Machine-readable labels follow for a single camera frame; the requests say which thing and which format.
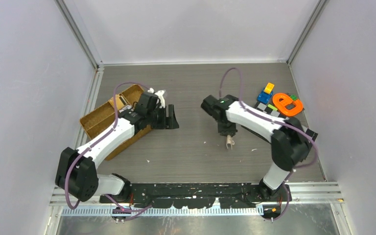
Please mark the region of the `beige card holder wallet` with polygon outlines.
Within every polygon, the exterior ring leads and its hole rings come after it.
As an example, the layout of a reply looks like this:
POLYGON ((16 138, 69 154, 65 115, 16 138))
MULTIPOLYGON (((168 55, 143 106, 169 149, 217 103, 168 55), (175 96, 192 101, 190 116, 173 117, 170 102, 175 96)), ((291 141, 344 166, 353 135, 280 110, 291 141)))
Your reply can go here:
POLYGON ((227 149, 232 149, 233 146, 235 145, 234 139, 231 135, 226 136, 226 148, 227 149))

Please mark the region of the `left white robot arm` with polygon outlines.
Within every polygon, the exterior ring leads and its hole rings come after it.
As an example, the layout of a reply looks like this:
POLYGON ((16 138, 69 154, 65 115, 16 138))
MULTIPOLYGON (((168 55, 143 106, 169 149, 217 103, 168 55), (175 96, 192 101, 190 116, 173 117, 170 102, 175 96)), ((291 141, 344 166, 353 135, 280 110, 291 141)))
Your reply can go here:
POLYGON ((174 105, 166 105, 165 97, 165 90, 143 92, 134 104, 117 110, 114 122, 94 139, 77 149, 65 148, 55 176, 56 186, 80 202, 102 195, 126 202, 131 195, 130 181, 118 174, 98 174, 97 169, 117 147, 146 127, 179 128, 174 105))

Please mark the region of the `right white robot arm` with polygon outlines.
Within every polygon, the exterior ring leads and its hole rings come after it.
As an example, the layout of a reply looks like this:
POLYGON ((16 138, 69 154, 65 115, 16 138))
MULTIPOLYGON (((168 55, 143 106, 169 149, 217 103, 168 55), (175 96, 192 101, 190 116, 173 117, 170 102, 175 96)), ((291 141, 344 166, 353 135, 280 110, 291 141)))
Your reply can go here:
POLYGON ((272 164, 259 183, 260 195, 266 201, 279 195, 279 187, 312 149, 314 141, 297 118, 271 116, 232 95, 220 99, 209 95, 201 108, 217 122, 220 135, 232 137, 236 126, 241 125, 270 143, 272 164))

